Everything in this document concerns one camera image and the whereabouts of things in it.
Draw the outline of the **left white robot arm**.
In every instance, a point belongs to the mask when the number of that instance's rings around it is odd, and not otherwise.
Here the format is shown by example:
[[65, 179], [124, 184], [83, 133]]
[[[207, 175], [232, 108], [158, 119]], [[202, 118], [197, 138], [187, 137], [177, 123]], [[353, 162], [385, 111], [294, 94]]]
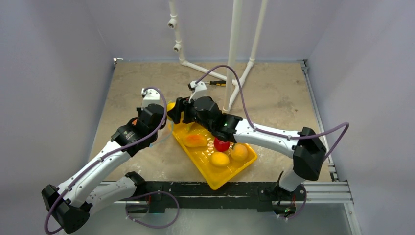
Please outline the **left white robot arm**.
[[119, 127], [104, 148], [81, 170], [58, 186], [47, 185], [41, 195], [48, 211], [66, 233], [79, 230], [91, 215], [111, 203], [146, 194], [144, 180], [130, 172], [120, 180], [100, 187], [118, 166], [153, 143], [157, 131], [165, 126], [166, 109], [159, 104], [142, 108], [137, 118]]

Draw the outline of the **yellow banana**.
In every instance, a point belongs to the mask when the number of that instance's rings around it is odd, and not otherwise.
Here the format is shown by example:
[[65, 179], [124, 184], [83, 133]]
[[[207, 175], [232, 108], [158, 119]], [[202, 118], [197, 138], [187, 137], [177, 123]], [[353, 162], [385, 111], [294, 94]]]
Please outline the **yellow banana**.
[[194, 123], [194, 122], [192, 122], [192, 123], [188, 123], [187, 125], [186, 125], [186, 127], [185, 127], [185, 130], [187, 131], [187, 132], [190, 132], [192, 129], [193, 129], [193, 126], [195, 125], [196, 123]]

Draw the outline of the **clear zip top bag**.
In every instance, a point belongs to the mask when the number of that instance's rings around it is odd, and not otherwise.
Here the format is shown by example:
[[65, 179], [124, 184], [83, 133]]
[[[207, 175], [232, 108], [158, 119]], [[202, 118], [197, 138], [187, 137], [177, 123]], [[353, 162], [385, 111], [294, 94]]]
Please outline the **clear zip top bag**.
[[155, 142], [151, 143], [149, 147], [154, 147], [156, 144], [166, 141], [171, 135], [172, 130], [169, 129], [169, 125], [172, 124], [171, 118], [167, 116], [165, 127], [158, 131], [158, 138]]

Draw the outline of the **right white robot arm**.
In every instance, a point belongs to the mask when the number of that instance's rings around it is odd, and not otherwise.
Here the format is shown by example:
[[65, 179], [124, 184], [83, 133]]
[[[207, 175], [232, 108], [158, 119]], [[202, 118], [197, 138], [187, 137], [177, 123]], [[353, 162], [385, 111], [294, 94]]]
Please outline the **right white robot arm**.
[[179, 97], [167, 115], [175, 124], [194, 122], [221, 141], [253, 144], [291, 158], [291, 170], [275, 185], [280, 199], [287, 199], [304, 181], [318, 180], [326, 159], [326, 147], [313, 129], [303, 127], [296, 132], [251, 124], [246, 118], [223, 113], [209, 96]]

